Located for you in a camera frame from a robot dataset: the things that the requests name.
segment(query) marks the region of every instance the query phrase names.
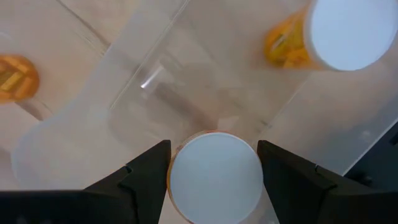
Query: white circular cap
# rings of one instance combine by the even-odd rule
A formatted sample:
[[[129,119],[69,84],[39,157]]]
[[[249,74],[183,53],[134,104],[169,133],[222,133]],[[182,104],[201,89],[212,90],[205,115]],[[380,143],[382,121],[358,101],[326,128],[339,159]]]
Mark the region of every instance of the white circular cap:
[[[203,134],[177,154],[170,174],[175,206],[195,224],[233,224],[255,209],[262,167],[254,150],[226,133]]]
[[[305,43],[335,70],[364,68],[391,46],[397,32],[396,0],[316,0],[305,24]]]

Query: white lid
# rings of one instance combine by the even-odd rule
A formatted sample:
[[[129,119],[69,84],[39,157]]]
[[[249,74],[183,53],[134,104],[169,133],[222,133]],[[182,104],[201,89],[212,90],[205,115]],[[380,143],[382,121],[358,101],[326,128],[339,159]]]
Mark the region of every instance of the white lid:
[[[257,154],[226,133],[191,140],[177,154],[170,175],[175,205],[195,224],[239,223],[255,209],[262,186]]]
[[[386,53],[397,22],[396,0],[317,0],[308,12],[305,43],[325,66],[358,70]]]

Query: white cylinder top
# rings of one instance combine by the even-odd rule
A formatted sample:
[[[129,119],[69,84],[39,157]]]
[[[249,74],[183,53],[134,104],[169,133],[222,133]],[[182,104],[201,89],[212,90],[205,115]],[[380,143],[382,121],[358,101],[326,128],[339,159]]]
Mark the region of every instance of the white cylinder top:
[[[323,65],[358,70],[386,53],[397,23],[396,0],[316,0],[307,14],[305,43]]]
[[[170,173],[175,206],[195,224],[234,224],[256,207],[263,188],[254,150],[231,134],[208,133],[188,142]]]

